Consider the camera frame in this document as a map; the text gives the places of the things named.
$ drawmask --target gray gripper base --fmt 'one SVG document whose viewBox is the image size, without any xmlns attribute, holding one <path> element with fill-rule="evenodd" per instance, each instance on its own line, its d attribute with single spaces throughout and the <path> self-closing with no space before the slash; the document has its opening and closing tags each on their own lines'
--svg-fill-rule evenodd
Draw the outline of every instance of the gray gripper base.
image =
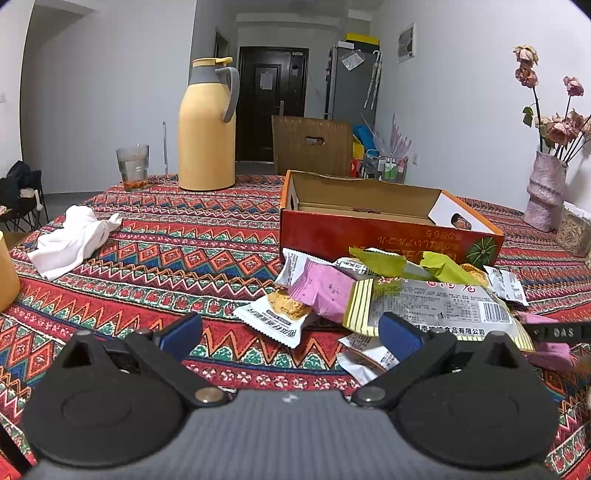
<svg viewBox="0 0 591 480">
<path fill-rule="evenodd" d="M 26 480 L 347 478 L 555 477 L 541 465 L 509 472 L 475 472 L 438 463 L 406 444 L 384 412 L 350 405 L 338 391 L 245 390 L 224 407 L 195 411 L 168 446 L 137 463 L 103 471 L 81 471 L 41 462 Z"/>
</svg>

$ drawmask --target table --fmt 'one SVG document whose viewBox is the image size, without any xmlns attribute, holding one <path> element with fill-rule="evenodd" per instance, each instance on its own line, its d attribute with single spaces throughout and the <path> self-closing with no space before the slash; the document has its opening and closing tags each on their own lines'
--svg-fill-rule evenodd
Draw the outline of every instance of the table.
<svg viewBox="0 0 591 480">
<path fill-rule="evenodd" d="M 51 360 L 80 328 L 104 338 L 139 327 L 159 329 L 185 312 L 204 318 L 201 343 L 184 364 L 227 389 L 323 390 L 351 395 L 358 387 L 342 371 L 337 342 L 347 330 L 323 322 L 289 350 L 236 320 L 235 307 L 273 290 L 279 273 L 279 202 L 282 177 L 243 176 L 226 190 L 189 193 L 176 177 L 151 178 L 149 188 L 109 189 L 85 204 L 97 218 L 121 212 L 121 229 L 93 257 L 53 283 L 40 278 L 26 252 L 32 233 L 11 251 L 21 277 L 16 302 L 0 318 L 0 423 L 31 458 L 18 425 L 31 390 Z M 537 232 L 521 212 L 467 200 L 507 234 L 498 265 L 524 283 L 530 310 L 557 319 L 591 318 L 591 270 L 563 252 L 553 236 Z M 573 349 L 590 353 L 588 345 Z M 560 428 L 546 461 L 569 480 L 591 469 L 585 406 L 589 378 L 538 369 L 560 408 Z M 16 478 L 0 457 L 0 478 Z"/>
</svg>

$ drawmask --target barcode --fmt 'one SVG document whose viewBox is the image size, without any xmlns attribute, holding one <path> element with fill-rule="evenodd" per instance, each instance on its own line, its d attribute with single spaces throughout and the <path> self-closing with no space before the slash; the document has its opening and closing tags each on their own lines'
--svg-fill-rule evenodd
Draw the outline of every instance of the barcode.
<svg viewBox="0 0 591 480">
<path fill-rule="evenodd" d="M 511 317 L 498 303 L 479 301 L 480 319 L 488 323 L 511 323 Z"/>
</svg>

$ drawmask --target white cloth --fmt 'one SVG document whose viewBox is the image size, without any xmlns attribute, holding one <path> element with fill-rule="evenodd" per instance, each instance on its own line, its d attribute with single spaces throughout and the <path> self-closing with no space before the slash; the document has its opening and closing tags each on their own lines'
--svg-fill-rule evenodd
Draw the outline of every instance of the white cloth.
<svg viewBox="0 0 591 480">
<path fill-rule="evenodd" d="M 37 250 L 27 255 L 40 275 L 53 281 L 89 258 L 121 221 L 118 213 L 109 220 L 97 220 L 91 208 L 72 206 L 66 212 L 64 228 L 41 235 Z"/>
</svg>

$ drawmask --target biscuit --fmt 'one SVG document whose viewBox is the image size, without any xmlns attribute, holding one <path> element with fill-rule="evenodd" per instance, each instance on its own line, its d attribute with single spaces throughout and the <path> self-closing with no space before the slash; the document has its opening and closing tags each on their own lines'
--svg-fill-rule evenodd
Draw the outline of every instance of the biscuit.
<svg viewBox="0 0 591 480">
<path fill-rule="evenodd" d="M 281 313 L 289 317 L 291 320 L 298 320 L 312 310 L 308 305 L 304 305 L 300 301 L 289 298 L 286 290 L 275 290 L 274 292 L 269 293 L 269 295 L 267 295 L 267 300 L 273 311 Z"/>
<path fill-rule="evenodd" d="M 490 287 L 491 284 L 488 281 L 488 275 L 484 273 L 482 270 L 476 268 L 474 265 L 470 263 L 464 263 L 460 265 L 466 272 L 468 272 L 472 277 L 477 279 L 480 283 L 482 283 L 485 287 Z"/>
</svg>

